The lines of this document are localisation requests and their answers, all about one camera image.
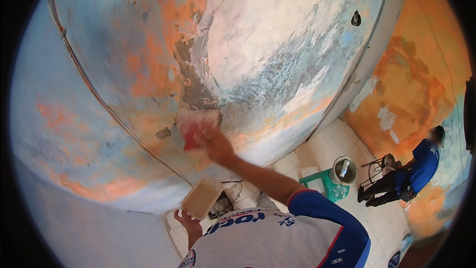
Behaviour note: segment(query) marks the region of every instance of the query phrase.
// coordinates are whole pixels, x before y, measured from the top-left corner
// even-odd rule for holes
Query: white bottle
[[[349,166],[350,162],[348,159],[344,159],[344,164],[342,164],[342,169],[340,169],[340,174],[339,176],[342,178],[346,175],[347,173],[347,167]]]

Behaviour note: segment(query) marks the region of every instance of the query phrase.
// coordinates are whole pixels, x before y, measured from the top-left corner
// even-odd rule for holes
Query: man
[[[227,213],[202,236],[198,220],[175,211],[188,233],[179,267],[363,267],[370,250],[364,227],[317,191],[273,170],[237,157],[216,128],[197,133],[217,164],[253,183],[262,194],[256,207]],[[281,212],[267,197],[286,204]]]
[[[413,150],[413,159],[404,166],[397,166],[396,171],[390,171],[364,191],[358,190],[357,201],[367,201],[365,205],[379,206],[399,199],[405,202],[416,197],[417,193],[431,180],[438,169],[440,159],[439,149],[445,140],[445,130],[442,126],[431,128],[426,139]],[[375,194],[385,193],[376,198]]]

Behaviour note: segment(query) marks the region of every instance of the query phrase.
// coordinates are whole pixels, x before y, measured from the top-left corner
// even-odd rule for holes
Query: green stool
[[[303,177],[299,179],[299,183],[304,184],[305,187],[309,188],[309,186],[307,186],[309,182],[314,181],[316,179],[321,179],[322,185],[324,186],[324,196],[332,202],[342,200],[343,198],[347,197],[349,193],[349,186],[335,184],[334,182],[330,181],[330,170],[331,169],[327,169],[325,171]]]

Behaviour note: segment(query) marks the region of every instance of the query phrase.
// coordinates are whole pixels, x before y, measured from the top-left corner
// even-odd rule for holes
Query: hand
[[[178,220],[185,227],[188,235],[202,236],[202,226],[200,225],[200,221],[198,219],[192,219],[192,217],[188,216],[188,212],[186,209],[182,209],[181,217],[178,215],[179,214],[178,211],[179,210],[177,209],[174,212],[174,218]]]
[[[230,142],[218,128],[199,127],[194,140],[205,146],[208,156],[219,165],[230,168],[239,161]]]

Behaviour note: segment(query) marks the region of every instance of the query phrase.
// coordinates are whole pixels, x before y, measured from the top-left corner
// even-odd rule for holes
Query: gray bucket
[[[340,177],[340,170],[342,169],[342,165],[344,164],[344,160],[349,161],[349,166],[347,167],[347,173],[344,177]],[[334,165],[332,169],[329,171],[329,178],[335,184],[342,184],[342,185],[350,185],[357,180],[357,166],[354,164],[352,159],[348,156],[341,156],[336,158],[334,161]]]

